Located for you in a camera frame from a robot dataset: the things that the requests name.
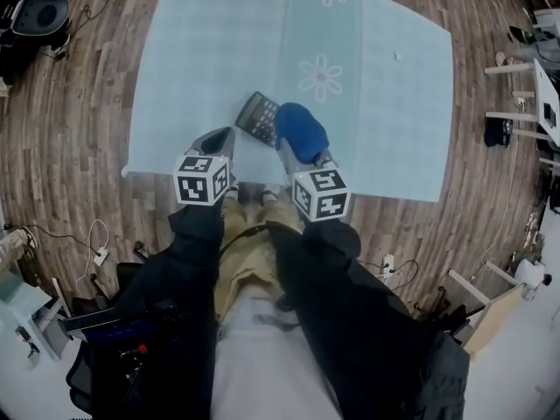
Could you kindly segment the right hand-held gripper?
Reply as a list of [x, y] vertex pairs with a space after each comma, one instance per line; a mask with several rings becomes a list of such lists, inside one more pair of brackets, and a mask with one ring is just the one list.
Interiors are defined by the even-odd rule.
[[327, 221], [347, 216], [351, 193], [328, 148], [312, 160], [315, 169], [306, 171], [285, 137], [277, 139], [276, 152], [290, 183], [290, 198], [309, 221]]

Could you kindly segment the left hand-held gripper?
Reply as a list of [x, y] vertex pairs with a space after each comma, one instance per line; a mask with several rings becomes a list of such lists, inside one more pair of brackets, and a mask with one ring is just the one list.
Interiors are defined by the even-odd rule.
[[173, 182], [178, 203], [215, 205], [232, 186], [234, 149], [232, 127], [214, 129], [198, 137], [176, 162]]

